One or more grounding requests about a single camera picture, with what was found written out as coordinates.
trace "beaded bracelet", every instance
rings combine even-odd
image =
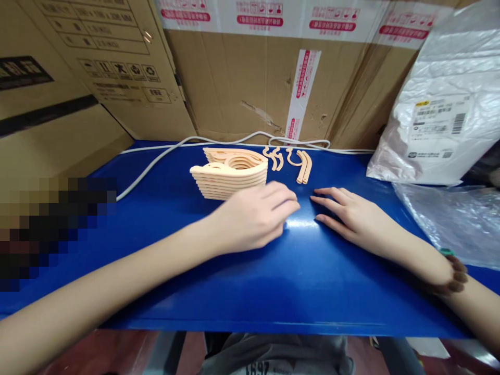
[[[439,252],[450,262],[453,267],[453,280],[444,285],[428,285],[429,292],[436,295],[449,296],[464,290],[467,278],[467,267],[458,260],[450,249],[442,248]]]

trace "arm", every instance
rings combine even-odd
[[[285,185],[234,194],[211,215],[85,275],[0,322],[0,368],[31,373],[136,298],[221,254],[265,246],[299,209]]]
[[[444,285],[453,278],[448,260],[427,242],[409,233],[375,203],[346,189],[316,189],[335,200],[311,196],[336,214],[342,222],[326,215],[316,220],[346,240],[391,260],[414,273],[427,284]],[[468,276],[465,289],[442,300],[462,319],[478,339],[500,358],[500,296]]]

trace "pixelated area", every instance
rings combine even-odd
[[[116,210],[116,179],[0,179],[0,291],[20,290],[40,267],[58,264],[68,243],[85,241],[97,217]]]

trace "peach plastic part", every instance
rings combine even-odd
[[[309,181],[309,175],[311,174],[311,168],[313,167],[313,162],[307,152],[302,151],[302,155],[304,155],[307,159],[307,168],[304,173],[304,176],[302,177],[302,183],[307,184],[307,181]]]
[[[302,162],[300,162],[300,163],[294,163],[293,161],[290,160],[290,156],[292,156],[292,150],[293,150],[293,148],[287,148],[286,149],[286,152],[288,152],[288,156],[286,157],[286,159],[288,160],[288,162],[291,165],[293,165],[295,167],[300,167],[302,165]]]
[[[190,173],[206,199],[227,200],[235,192],[265,185],[267,157],[246,149],[204,148],[208,164],[194,166]]]
[[[300,150],[297,151],[297,155],[302,160],[301,171],[298,173],[297,183],[302,183],[302,179],[304,178],[304,173],[306,172],[307,169],[307,158],[305,157],[305,155],[302,154],[302,151]]]
[[[273,170],[276,170],[276,171],[280,171],[281,168],[283,168],[283,155],[281,154],[278,154],[278,151],[280,150],[279,147],[276,147],[273,151],[272,151],[272,155],[274,155],[275,158],[278,158],[280,160],[280,164],[278,165],[277,168],[274,168],[274,165],[272,166],[273,167]]]
[[[269,147],[266,146],[264,147],[264,149],[262,150],[262,154],[264,156],[267,156],[268,158],[270,158],[272,160],[272,168],[271,170],[276,170],[276,157],[274,156],[274,150],[272,153],[268,153],[267,151],[269,151]]]

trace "floor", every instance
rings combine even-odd
[[[64,352],[37,375],[143,375],[157,331],[95,330]],[[419,356],[427,375],[493,375],[500,363],[477,341],[448,341],[443,344],[451,358]],[[205,358],[202,332],[188,332],[176,375],[196,375]],[[348,338],[348,356],[356,364],[356,375],[389,375],[382,353],[367,337]]]

